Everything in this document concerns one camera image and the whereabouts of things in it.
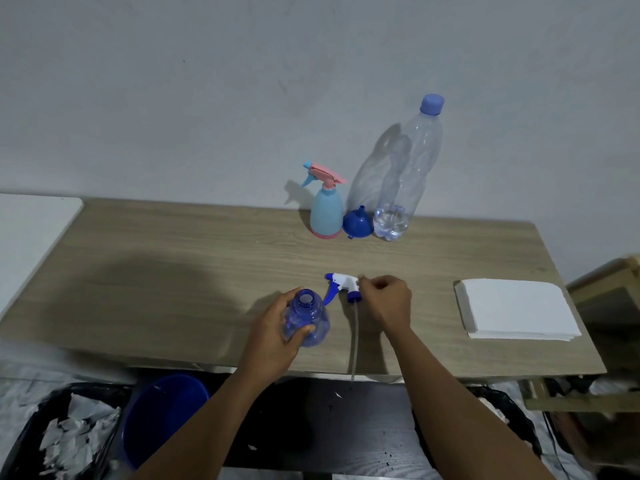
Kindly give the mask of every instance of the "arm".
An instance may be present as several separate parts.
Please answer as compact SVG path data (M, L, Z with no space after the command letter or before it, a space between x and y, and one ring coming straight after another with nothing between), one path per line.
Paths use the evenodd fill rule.
M363 277L360 291L396 352L420 429L445 480L554 478L411 330L411 290L404 281Z
M279 379L298 354L313 325L290 341L282 313L299 289L284 293L252 325L237 370L201 409L174 434L131 480L215 480L240 424L254 400Z

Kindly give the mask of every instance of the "black trash bag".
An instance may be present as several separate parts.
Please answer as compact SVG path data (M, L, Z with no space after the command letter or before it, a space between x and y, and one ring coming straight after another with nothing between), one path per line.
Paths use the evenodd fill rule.
M15 444L7 456L4 467L0 470L0 480L50 480L55 479L54 474L41 476L39 473L44 467L44 451L40 451L40 443L44 432L52 419L66 419L71 393L97 399L110 405L112 408L120 408L121 411L131 398L131 386L119 384L103 384L96 382L82 382L69 384L66 387L56 389L46 396L38 405L38 410L29 418L24 429L18 436ZM113 437L122 420L122 414L118 418L107 441L101 450L94 456L91 465L76 476L77 480L91 480L102 475L106 454Z
M524 412L516 403L513 402L507 393L491 389L491 387L486 386L469 386L467 389L476 397L484 397L494 408L501 411L509 420L507 426L522 441L531 444L531 449L538 458L542 456L542 448L540 447L540 441L538 441L538 437L536 436L536 428L533 426L533 421L525 416ZM427 460L429 460L431 466L437 470L438 468L431 456L427 442L420 430L420 425L418 425L418 418L415 417L415 413L413 411L412 414L413 421L415 422L415 432L418 434L418 440L420 441L422 451L424 451L424 454L426 455Z

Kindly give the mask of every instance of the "blue bucket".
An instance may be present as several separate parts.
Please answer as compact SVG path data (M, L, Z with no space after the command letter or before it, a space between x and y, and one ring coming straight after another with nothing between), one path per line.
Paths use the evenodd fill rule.
M163 377L135 400L124 419L122 445L137 470L209 400L204 384L187 374Z

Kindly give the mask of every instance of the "pink sprayer head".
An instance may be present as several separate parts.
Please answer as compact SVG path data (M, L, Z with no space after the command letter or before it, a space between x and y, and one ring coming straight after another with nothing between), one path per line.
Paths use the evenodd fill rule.
M347 181L336 172L329 170L325 166L318 165L317 163L305 162L304 167L309 170L309 176L305 183L302 184L303 187L306 187L313 180L322 180L322 186L325 190L333 190L336 184L347 183Z

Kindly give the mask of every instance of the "plastic water bottle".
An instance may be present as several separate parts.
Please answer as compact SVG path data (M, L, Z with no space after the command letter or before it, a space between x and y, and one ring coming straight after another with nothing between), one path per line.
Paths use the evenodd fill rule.
M323 305L323 299L313 290L301 290L287 309L284 336L288 339L305 325L315 325L316 329L309 333L302 342L303 347L320 345L326 334L329 333L329 316Z
M438 115L443 105L442 96L427 94L420 112L402 126L391 145L391 169L382 180L373 214L374 232L388 241L395 241L409 227L426 188L427 174L438 159L442 145Z

